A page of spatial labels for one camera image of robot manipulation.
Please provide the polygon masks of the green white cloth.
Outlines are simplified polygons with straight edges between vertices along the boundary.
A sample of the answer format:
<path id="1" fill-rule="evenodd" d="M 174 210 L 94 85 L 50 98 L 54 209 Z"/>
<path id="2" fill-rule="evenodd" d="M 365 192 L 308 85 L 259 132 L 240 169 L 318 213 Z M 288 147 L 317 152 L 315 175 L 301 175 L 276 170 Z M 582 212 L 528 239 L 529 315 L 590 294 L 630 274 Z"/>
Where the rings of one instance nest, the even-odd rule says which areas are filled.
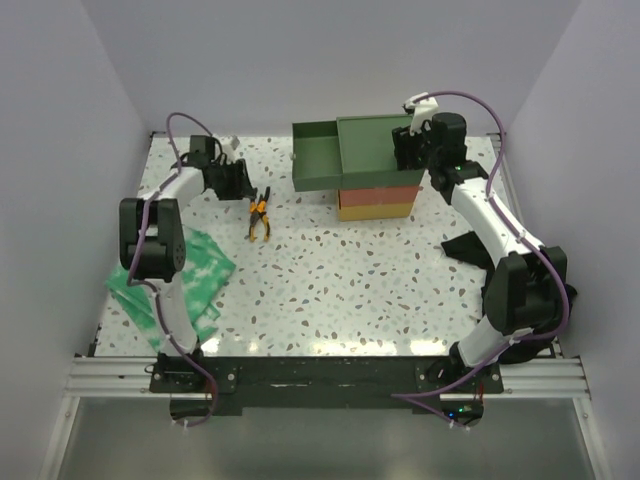
<path id="1" fill-rule="evenodd" d="M 213 301 L 236 266 L 207 233 L 185 227 L 184 234 L 186 263 L 182 280 L 187 312 L 199 339 L 206 341 L 217 331 L 216 320 L 220 317 Z M 117 266 L 106 286 L 151 347 L 159 352 L 163 334 L 154 319 L 149 297 L 142 286 L 128 286 L 127 276 L 128 272 Z"/>

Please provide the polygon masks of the yellow drawer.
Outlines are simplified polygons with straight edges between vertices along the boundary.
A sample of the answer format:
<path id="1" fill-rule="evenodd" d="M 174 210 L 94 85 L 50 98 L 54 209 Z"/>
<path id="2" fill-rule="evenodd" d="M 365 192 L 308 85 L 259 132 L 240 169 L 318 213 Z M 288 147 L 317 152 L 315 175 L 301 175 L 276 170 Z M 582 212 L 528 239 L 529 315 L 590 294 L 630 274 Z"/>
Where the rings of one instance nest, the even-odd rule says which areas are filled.
<path id="1" fill-rule="evenodd" d="M 413 203 L 369 204 L 345 206 L 339 204 L 338 218 L 342 222 L 381 220 L 408 217 L 413 209 Z"/>

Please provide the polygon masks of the green drawer box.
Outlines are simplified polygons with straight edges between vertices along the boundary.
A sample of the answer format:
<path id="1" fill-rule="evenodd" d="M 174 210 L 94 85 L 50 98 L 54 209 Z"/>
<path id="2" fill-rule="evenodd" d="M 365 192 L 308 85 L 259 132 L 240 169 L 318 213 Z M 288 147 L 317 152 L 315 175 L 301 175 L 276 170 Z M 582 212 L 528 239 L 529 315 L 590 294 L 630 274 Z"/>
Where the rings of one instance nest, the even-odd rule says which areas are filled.
<path id="1" fill-rule="evenodd" d="M 422 170 L 400 170 L 392 130 L 406 115 L 339 117 L 292 125 L 292 182 L 297 192 L 417 186 Z"/>

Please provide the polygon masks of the orange drawer box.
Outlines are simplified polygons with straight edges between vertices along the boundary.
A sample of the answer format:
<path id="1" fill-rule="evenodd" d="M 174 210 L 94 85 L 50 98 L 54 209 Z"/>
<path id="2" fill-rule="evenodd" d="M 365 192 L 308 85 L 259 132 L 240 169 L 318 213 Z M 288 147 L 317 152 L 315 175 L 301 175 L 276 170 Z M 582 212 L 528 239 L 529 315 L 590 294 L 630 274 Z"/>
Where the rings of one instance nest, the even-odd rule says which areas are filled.
<path id="1" fill-rule="evenodd" d="M 364 189 L 340 189 L 339 200 L 342 207 L 367 205 L 413 204 L 419 186 L 375 187 Z"/>

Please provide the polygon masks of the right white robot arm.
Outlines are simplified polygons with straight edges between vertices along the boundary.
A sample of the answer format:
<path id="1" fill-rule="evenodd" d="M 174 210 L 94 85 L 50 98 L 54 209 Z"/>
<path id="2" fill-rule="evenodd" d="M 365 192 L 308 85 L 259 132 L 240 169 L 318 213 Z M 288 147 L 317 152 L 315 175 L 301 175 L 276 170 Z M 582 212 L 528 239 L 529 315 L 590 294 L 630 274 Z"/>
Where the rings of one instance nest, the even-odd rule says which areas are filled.
<path id="1" fill-rule="evenodd" d="M 410 125 L 392 132 L 399 169 L 428 172 L 432 188 L 471 227 L 443 242 L 445 254 L 487 273 L 481 320 L 435 369 L 445 388 L 466 393 L 480 382 L 480 370 L 500 359 L 530 359 L 565 325 L 567 257 L 530 235 L 496 195 L 490 175 L 468 159 L 463 116 L 428 105 L 405 111 Z"/>

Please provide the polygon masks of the orange black pliers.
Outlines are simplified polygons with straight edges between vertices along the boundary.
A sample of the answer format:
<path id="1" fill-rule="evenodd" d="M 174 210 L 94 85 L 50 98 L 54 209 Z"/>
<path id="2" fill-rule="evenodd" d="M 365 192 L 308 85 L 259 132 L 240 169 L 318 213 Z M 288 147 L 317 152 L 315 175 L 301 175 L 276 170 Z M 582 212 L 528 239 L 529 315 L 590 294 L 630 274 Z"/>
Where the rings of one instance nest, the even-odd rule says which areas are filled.
<path id="1" fill-rule="evenodd" d="M 271 194 L 271 187 L 267 186 L 264 192 L 259 197 L 253 197 L 250 200 L 249 213 L 249 241 L 254 242 L 256 240 L 255 229 L 259 222 L 264 227 L 264 241 L 268 241 L 271 236 L 270 220 L 267 215 L 267 204 Z"/>

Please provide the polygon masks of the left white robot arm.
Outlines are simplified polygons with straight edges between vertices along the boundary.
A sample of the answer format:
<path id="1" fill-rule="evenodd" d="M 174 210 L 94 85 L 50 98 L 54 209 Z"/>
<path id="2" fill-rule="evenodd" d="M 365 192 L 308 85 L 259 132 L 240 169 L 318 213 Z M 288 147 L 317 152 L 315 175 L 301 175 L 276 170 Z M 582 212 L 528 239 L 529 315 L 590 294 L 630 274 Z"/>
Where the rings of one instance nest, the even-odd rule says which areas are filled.
<path id="1" fill-rule="evenodd" d="M 193 135 L 188 151 L 170 167 L 166 179 L 147 194 L 119 204 L 120 264 L 128 280 L 142 286 L 151 302 L 164 354 L 191 354 L 200 343 L 183 292 L 187 245 L 182 210 L 208 192 L 220 201 L 249 199 L 257 192 L 246 161 L 236 156 L 238 146 L 235 136 L 220 140 Z"/>

